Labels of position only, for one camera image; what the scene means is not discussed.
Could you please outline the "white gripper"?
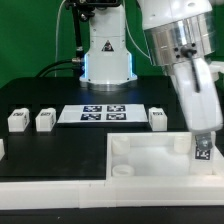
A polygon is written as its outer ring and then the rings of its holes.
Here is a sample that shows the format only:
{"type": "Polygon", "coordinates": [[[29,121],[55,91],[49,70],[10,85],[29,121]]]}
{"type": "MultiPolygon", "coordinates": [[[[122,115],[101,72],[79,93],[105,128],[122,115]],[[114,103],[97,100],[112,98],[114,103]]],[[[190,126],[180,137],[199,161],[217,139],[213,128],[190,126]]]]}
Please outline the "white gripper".
{"type": "Polygon", "coordinates": [[[211,134],[222,128],[223,117],[209,66],[202,58],[194,59],[200,91],[195,90],[189,61],[175,64],[173,83],[179,97],[188,130],[194,134],[197,147],[211,150],[211,134]]]}

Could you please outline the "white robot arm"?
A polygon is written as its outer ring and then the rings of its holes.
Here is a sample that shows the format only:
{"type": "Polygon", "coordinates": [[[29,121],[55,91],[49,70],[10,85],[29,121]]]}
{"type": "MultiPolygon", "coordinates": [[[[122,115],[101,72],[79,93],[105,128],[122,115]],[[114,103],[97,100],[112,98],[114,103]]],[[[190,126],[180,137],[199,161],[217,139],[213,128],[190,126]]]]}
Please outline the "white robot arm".
{"type": "MultiPolygon", "coordinates": [[[[152,64],[165,69],[178,94],[188,130],[200,150],[213,148],[211,133],[223,118],[212,72],[204,57],[214,51],[209,0],[137,0],[152,64]]],[[[108,90],[133,80],[125,46],[121,0],[78,0],[80,17],[90,22],[84,86],[108,90]]]]}

